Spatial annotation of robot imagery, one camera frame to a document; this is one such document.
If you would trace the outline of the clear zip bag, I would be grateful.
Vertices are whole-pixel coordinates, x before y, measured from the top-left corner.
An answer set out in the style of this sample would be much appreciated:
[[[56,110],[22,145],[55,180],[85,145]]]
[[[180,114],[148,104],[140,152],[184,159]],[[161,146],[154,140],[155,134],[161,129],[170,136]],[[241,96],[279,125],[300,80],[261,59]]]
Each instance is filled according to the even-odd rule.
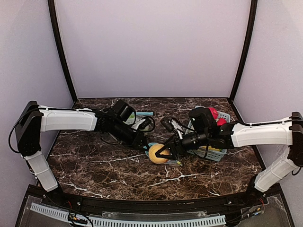
[[[154,112],[136,112],[132,113],[125,121],[127,125],[131,125],[133,129],[150,133],[155,128]]]
[[[157,152],[163,147],[164,147],[163,144],[152,142],[152,143],[149,143],[148,146],[144,146],[143,149],[145,151],[146,156],[154,164],[183,166],[180,161],[169,159],[171,153],[167,148],[165,150],[161,151],[157,156],[156,155]]]

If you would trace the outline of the red round fruit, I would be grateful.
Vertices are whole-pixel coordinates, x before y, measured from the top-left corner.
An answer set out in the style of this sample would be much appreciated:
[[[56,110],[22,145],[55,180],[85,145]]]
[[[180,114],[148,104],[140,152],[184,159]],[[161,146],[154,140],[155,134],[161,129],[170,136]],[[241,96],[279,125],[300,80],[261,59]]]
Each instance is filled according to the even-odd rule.
[[[218,126],[222,126],[222,125],[226,124],[227,121],[224,118],[220,118],[220,119],[218,119],[218,121],[216,123]]]

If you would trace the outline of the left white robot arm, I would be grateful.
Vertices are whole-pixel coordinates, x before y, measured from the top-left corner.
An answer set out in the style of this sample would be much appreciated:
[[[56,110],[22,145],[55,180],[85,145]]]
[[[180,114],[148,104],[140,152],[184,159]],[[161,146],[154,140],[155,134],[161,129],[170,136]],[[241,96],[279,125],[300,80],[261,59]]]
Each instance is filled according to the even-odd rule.
[[[137,115],[137,112],[123,100],[105,109],[57,108],[30,101],[9,132],[8,145],[26,161],[42,188],[54,192],[60,184],[42,152],[41,134],[49,131],[56,135],[62,131],[101,132],[132,149],[142,149],[147,145],[146,128],[154,122],[150,116],[144,116],[127,124],[131,115]]]

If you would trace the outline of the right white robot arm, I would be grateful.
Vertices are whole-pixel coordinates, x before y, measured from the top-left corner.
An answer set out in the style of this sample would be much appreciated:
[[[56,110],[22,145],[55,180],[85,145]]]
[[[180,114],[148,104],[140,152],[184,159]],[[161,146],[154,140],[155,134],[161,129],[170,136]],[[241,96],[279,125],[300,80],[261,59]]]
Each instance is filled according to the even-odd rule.
[[[293,112],[290,117],[271,122],[231,122],[217,125],[211,110],[205,107],[192,109],[188,114],[193,128],[183,136],[169,138],[157,158],[176,160],[179,154],[200,146],[217,149],[234,149],[250,145],[284,144],[287,149],[267,169],[252,179],[255,192],[266,192],[294,170],[303,166],[303,117]]]

